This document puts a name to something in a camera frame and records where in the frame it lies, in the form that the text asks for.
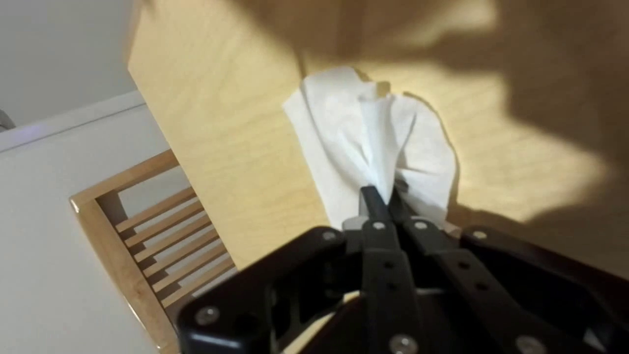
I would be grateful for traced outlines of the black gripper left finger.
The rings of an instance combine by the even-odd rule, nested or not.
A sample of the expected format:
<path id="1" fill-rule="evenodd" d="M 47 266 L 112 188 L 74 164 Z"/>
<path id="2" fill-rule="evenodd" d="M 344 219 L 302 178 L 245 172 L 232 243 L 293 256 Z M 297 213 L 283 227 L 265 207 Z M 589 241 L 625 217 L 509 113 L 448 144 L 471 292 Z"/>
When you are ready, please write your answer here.
<path id="1" fill-rule="evenodd" d="M 371 354 L 420 354 L 420 313 L 397 227 L 375 188 L 359 190 L 361 298 Z"/>

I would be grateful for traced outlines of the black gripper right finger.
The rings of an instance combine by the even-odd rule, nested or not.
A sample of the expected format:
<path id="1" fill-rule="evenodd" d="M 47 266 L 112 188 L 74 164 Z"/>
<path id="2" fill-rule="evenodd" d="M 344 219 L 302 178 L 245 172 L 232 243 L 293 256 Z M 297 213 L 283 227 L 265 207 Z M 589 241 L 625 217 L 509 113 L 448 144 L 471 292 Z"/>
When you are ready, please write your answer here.
<path id="1" fill-rule="evenodd" d="M 414 217 L 399 194 L 391 197 L 391 217 L 409 239 L 413 256 L 426 260 L 462 302 L 468 315 L 454 315 L 450 323 L 468 321 L 473 341 L 501 354 L 595 354 L 584 339 L 521 308 L 477 256 L 426 219 Z"/>

